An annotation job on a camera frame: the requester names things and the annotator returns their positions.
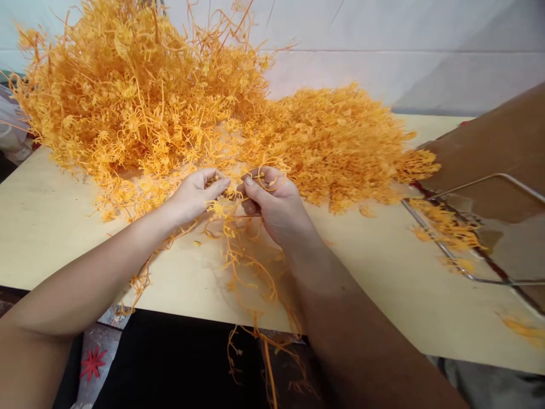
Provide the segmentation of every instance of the finger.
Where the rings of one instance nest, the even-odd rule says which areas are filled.
[[[223,178],[218,181],[215,181],[210,187],[204,189],[205,196],[208,200],[216,200],[217,197],[222,194],[231,180],[229,178]]]
[[[260,206],[275,199],[251,177],[244,178],[244,191],[250,199]]]
[[[247,172],[244,176],[242,176],[242,180],[249,176],[255,178],[259,174],[263,174],[263,180],[265,180],[267,183],[274,182],[275,180],[277,183],[281,182],[282,178],[286,176],[277,168],[273,168],[272,166],[262,166],[261,168],[255,168]]]
[[[252,199],[247,198],[241,203],[244,213],[248,216],[255,216],[261,214],[261,206],[255,203]]]

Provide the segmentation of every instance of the skin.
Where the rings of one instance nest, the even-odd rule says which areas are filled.
[[[349,407],[467,407],[365,295],[314,228],[296,186],[262,168],[268,192],[239,190],[282,247],[312,347]],[[220,179],[205,189],[214,176]],[[47,278],[0,319],[0,407],[50,408],[73,337],[95,322],[171,231],[196,219],[229,185],[215,169],[188,176],[160,208]]]

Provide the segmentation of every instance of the hand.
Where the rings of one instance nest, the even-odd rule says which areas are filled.
[[[251,199],[242,203],[246,214],[261,213],[267,233],[285,252],[301,243],[321,242],[295,184],[269,166],[261,168],[263,178],[255,179],[258,172],[253,169],[244,175],[244,183],[237,188]]]
[[[205,189],[214,177],[219,179]],[[198,170],[182,181],[161,208],[176,226],[191,222],[206,210],[208,202],[216,200],[224,192],[229,183],[230,179],[214,168]]]

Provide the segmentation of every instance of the cordyceps flower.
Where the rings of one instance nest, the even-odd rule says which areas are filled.
[[[130,222],[152,211],[198,166],[218,168],[234,181],[252,167],[275,166],[308,201],[328,203],[333,213],[367,198],[398,202],[401,195],[391,188],[393,181],[414,181],[437,171],[433,154],[404,153],[412,134],[356,84],[267,100],[264,73],[275,53],[249,43],[251,1],[247,7],[236,2],[235,16],[216,10],[210,21],[219,22],[213,27],[191,21],[189,34],[177,32],[153,3],[86,0],[78,23],[65,23],[54,43],[40,31],[20,31],[21,49],[31,62],[24,79],[12,75],[14,98],[30,118],[31,132],[59,166],[90,175],[100,187],[96,206],[104,220],[124,217]],[[214,216],[204,233],[224,239],[230,289],[236,293],[238,285],[248,285],[237,272],[247,265],[276,299],[267,263],[246,250],[252,218],[236,214],[243,200],[230,187],[211,203]],[[365,209],[362,213],[371,215]],[[211,223],[223,225],[212,232]],[[173,234],[164,248],[196,225]],[[259,240],[259,234],[251,237],[252,243]],[[273,250],[271,259],[281,260]],[[153,257],[131,281],[135,303],[149,284]],[[238,295],[237,300],[257,326],[262,313]],[[133,307],[121,312],[129,314]],[[286,309],[300,333],[293,309]],[[254,334],[284,349],[258,328]],[[229,364],[234,377],[231,358]]]

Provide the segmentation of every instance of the light wooden tabletop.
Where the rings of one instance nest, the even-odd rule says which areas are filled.
[[[435,139],[468,118],[398,115],[418,132],[409,146]],[[0,285],[33,289],[46,277],[125,226],[102,223],[93,212],[98,189],[79,182],[39,149],[0,185]],[[333,216],[307,206],[318,230],[367,294],[422,352],[448,358],[545,374],[545,350],[506,327],[500,315],[543,327],[519,297],[503,286],[474,283],[449,273],[433,243],[420,242],[412,217],[401,205],[370,203],[377,217],[358,212]],[[172,314],[252,325],[234,295],[226,291],[221,242],[200,229],[174,242],[150,266],[152,284],[138,307]],[[196,247],[194,240],[202,243]],[[476,274],[493,277],[474,258]],[[281,291],[290,297],[288,278]],[[281,304],[265,302],[258,291],[245,301],[266,311],[262,328],[289,331]],[[125,301],[131,304],[130,292]]]

